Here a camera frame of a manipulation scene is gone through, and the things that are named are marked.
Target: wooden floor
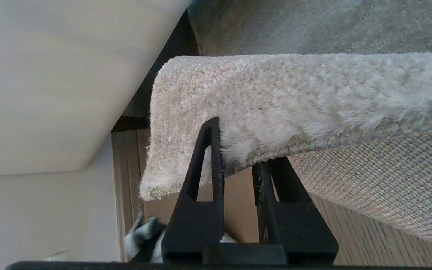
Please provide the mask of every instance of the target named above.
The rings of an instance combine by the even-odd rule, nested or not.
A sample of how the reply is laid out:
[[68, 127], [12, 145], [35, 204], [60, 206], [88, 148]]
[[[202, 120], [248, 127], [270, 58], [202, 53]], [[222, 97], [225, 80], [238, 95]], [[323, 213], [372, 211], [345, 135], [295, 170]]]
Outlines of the wooden floor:
[[[207, 200], [211, 187], [199, 191]], [[144, 202], [145, 217], [157, 216], [168, 222], [177, 195]], [[432, 266], [432, 244], [401, 232], [362, 214], [312, 195], [312, 199], [339, 243], [338, 265]], [[238, 241], [257, 242], [257, 214], [250, 170], [226, 180], [225, 224]]]

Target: white wall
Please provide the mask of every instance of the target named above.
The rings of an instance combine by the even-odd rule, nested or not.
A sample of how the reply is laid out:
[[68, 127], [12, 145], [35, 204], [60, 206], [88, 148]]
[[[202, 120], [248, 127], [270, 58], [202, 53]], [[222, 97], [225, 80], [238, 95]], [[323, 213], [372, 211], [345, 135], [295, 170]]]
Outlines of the white wall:
[[70, 249], [74, 260], [120, 260], [113, 150], [83, 171], [0, 176], [0, 269]]

